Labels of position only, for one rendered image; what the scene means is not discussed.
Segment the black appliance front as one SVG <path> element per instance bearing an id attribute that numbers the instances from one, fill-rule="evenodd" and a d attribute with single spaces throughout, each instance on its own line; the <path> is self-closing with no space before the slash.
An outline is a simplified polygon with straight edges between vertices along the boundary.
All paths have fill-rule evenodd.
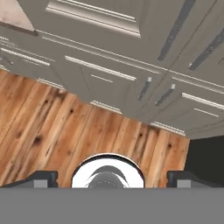
<path id="1" fill-rule="evenodd" d="M 224 187 L 224 136 L 191 140 L 185 170 Z"/>

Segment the grey drawer cabinet run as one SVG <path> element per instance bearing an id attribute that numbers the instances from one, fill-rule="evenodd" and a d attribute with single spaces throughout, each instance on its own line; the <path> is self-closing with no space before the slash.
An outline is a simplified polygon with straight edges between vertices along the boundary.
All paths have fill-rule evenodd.
<path id="1" fill-rule="evenodd" d="M 24 50 L 15 42 L 15 37 L 14 31 L 0 27 L 0 65 L 11 73 L 65 89 L 63 81 L 53 68 L 53 60 Z"/>

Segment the tall grey cupboard door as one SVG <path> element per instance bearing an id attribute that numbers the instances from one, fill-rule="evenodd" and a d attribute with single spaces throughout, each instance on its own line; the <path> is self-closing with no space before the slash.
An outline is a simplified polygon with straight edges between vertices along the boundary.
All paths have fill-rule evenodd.
<path id="1" fill-rule="evenodd" d="M 17 0 L 33 27 L 166 71 L 161 49 L 185 0 Z"/>
<path id="2" fill-rule="evenodd" d="M 224 28 L 224 0 L 217 0 L 198 31 L 171 68 L 173 71 L 224 86 L 224 42 L 194 71 L 189 66 Z"/>

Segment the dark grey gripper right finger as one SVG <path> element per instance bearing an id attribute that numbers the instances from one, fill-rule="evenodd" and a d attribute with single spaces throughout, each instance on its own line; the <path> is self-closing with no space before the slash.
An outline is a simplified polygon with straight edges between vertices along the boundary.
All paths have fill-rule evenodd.
<path id="1" fill-rule="evenodd" d="M 168 171 L 166 173 L 166 186 L 170 188 L 196 188 L 196 187 L 216 187 L 221 185 L 215 184 L 204 179 L 200 179 L 189 171 Z"/>

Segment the round white and black object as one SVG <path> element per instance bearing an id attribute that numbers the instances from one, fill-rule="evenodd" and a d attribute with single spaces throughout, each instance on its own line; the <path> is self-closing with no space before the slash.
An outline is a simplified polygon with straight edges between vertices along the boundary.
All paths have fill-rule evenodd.
<path id="1" fill-rule="evenodd" d="M 73 171 L 72 188 L 123 189 L 145 188 L 139 166 L 117 153 L 99 153 L 88 157 Z"/>

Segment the small grey cupboard door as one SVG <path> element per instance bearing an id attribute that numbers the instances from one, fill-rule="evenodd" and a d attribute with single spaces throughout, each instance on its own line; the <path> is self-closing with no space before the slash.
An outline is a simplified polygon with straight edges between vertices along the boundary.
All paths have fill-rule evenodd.
<path id="1" fill-rule="evenodd" d="M 155 103 L 176 84 L 158 107 Z M 224 136 L 224 89 L 168 73 L 143 104 L 137 117 L 145 123 L 190 139 Z"/>
<path id="2" fill-rule="evenodd" d="M 165 72 L 140 62 L 117 56 L 102 49 L 61 38 L 47 32 L 41 38 L 61 50 L 64 61 L 79 71 L 90 93 L 89 100 L 113 109 L 123 115 L 136 118 L 145 102 L 154 93 Z M 148 94 L 138 100 L 140 91 L 148 77 L 152 83 Z"/>

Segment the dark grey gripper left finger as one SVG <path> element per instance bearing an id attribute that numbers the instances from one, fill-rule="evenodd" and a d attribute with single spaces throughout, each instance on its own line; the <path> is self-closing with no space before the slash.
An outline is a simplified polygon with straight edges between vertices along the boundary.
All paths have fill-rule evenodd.
<path id="1" fill-rule="evenodd" d="M 27 178 L 2 185 L 2 188 L 25 187 L 25 188 L 57 188 L 57 171 L 35 171 Z"/>

